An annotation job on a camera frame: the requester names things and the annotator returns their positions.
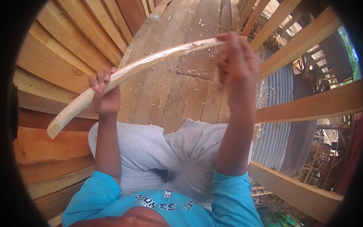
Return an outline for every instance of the turquoise t-shirt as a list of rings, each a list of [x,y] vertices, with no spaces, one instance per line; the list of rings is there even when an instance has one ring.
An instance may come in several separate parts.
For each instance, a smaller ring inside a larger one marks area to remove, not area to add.
[[[158,189],[121,197],[119,184],[109,175],[95,171],[70,201],[63,226],[87,219],[121,216],[135,206],[149,207],[170,226],[262,226],[252,197],[248,173],[230,177],[213,171],[212,212],[180,193]]]

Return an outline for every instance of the forearm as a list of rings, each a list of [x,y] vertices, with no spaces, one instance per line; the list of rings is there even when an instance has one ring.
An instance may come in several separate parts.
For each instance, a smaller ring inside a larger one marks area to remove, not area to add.
[[[99,116],[95,167],[97,171],[110,175],[120,183],[121,157],[117,138],[117,114]]]
[[[215,169],[227,176],[240,176],[247,171],[248,154],[253,137],[255,110],[244,115],[232,113],[219,147]]]

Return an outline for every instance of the gray pants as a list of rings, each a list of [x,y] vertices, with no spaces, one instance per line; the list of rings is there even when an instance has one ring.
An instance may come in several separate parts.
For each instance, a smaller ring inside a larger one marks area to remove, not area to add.
[[[187,119],[176,132],[163,135],[155,125],[117,122],[121,154],[121,195],[149,189],[181,193],[211,209],[211,183],[215,157],[227,124],[212,125]],[[98,123],[92,126],[88,141],[95,156]],[[153,170],[172,170],[179,174],[165,183]]]

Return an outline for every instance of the hand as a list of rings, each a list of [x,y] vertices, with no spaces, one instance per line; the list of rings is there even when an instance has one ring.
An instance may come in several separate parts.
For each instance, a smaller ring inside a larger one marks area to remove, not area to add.
[[[219,34],[227,49],[218,56],[218,76],[228,91],[231,114],[237,117],[255,117],[256,85],[260,63],[252,47],[236,32]]]
[[[116,67],[112,67],[112,69],[105,68],[105,70],[97,72],[97,77],[90,76],[88,78],[90,87],[95,91],[90,109],[98,113],[100,117],[109,115],[117,116],[120,110],[121,95],[119,86],[105,94],[106,83],[110,81],[111,73],[116,71]]]

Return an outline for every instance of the man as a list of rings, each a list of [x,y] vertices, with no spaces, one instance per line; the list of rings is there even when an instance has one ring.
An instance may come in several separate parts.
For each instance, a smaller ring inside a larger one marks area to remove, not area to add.
[[[227,43],[218,68],[229,95],[228,125],[188,119],[163,137],[157,126],[117,123],[119,88],[104,95],[116,68],[89,78],[90,108],[99,114],[89,134],[96,171],[69,203],[64,226],[262,226],[247,173],[259,60],[235,32],[217,39]],[[152,169],[180,174],[163,183]]]

